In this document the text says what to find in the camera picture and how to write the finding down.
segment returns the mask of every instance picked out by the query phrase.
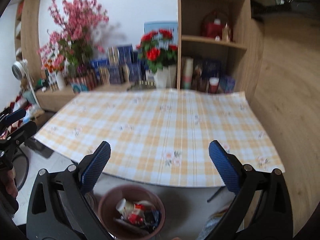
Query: white vase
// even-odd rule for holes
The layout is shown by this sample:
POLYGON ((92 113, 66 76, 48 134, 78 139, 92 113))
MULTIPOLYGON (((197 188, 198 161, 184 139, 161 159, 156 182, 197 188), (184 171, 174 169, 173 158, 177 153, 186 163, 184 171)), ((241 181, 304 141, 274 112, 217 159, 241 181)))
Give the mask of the white vase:
POLYGON ((170 65, 168 67, 168 78, 167 78, 167 88, 173 88, 174 82, 176 80, 176 74, 177 74, 177 65, 170 65))
POLYGON ((66 82, 64 81, 62 72, 59 71, 56 73, 56 80, 59 90, 63 90, 66 87, 66 82))
POLYGON ((158 69, 156 74, 154 74, 157 89, 166 88, 168 73, 169 73, 169 69, 164 67, 162 70, 158 69))

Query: yellow checkered cloth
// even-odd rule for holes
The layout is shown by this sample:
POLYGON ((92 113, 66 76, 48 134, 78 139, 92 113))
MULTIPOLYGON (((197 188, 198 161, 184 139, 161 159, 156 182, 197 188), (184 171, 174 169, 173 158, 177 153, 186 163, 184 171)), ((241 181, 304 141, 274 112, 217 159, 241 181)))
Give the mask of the yellow checkered cloth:
POLYGON ((284 171, 244 93, 84 92, 35 138, 76 162, 107 141, 111 158, 105 173, 157 185, 223 186, 208 153, 213 140, 242 164, 259 171, 284 171))

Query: trash in bowl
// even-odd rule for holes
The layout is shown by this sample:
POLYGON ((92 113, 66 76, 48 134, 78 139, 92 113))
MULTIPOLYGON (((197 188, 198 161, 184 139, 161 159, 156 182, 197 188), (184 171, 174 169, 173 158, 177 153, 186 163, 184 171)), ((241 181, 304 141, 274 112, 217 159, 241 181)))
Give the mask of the trash in bowl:
POLYGON ((116 209, 121 217, 114 218, 114 221, 134 233, 145 236, 152 233, 159 225, 160 211, 149 201, 133 203, 123 198, 116 205, 116 209))

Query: red basket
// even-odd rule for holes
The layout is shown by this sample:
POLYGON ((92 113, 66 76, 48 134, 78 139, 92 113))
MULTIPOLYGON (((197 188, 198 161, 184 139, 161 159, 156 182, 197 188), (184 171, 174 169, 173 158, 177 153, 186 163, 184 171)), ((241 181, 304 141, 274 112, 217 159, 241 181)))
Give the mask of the red basket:
POLYGON ((220 37, 220 39, 222 40, 222 30, 223 28, 226 26, 226 23, 228 23, 230 29, 231 29, 231 41, 232 41, 232 24, 231 24, 231 20, 228 16, 228 14, 226 14, 223 11, 218 11, 218 10, 213 10, 210 13, 208 13, 202 20, 201 22, 201 36, 204 37, 208 37, 208 38, 216 38, 217 36, 220 37), (220 19, 221 20, 221 25, 217 25, 213 23, 213 20, 209 20, 209 17, 213 16, 213 20, 215 19, 220 19))

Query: white wall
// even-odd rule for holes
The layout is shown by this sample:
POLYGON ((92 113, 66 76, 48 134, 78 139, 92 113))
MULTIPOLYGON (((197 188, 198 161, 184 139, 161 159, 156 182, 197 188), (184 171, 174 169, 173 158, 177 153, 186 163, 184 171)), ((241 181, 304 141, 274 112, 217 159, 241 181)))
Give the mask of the white wall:
POLYGON ((17 6, 18 4, 9 5, 0 18, 0 112, 20 91, 20 81, 11 71, 16 60, 14 25, 17 6))
MULTIPOLYGON (((62 0, 57 4, 62 11, 62 0)), ((109 24, 98 28, 96 37, 102 37, 105 48, 114 45, 140 43, 144 34, 144 23, 149 21, 177 21, 177 0, 98 0, 108 10, 109 24)), ((47 30, 58 30, 50 17, 48 7, 51 0, 40 0, 39 41, 40 46, 48 41, 47 30)))

